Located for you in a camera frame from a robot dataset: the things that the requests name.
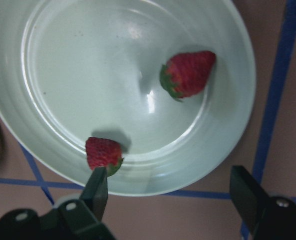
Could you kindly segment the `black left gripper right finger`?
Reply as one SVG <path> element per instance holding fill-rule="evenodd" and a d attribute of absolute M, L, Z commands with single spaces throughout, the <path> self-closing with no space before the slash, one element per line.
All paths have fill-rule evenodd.
<path fill-rule="evenodd" d="M 254 240 L 296 240 L 296 203 L 269 196 L 241 165 L 231 169 L 231 200 Z"/>

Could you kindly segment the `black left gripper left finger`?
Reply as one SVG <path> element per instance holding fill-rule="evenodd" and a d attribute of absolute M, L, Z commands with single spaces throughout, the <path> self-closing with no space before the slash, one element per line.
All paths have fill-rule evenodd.
<path fill-rule="evenodd" d="M 29 208 L 0 218 L 0 240 L 113 240 L 102 222 L 108 199 L 107 170 L 96 168 L 79 198 L 68 199 L 39 216 Z"/>

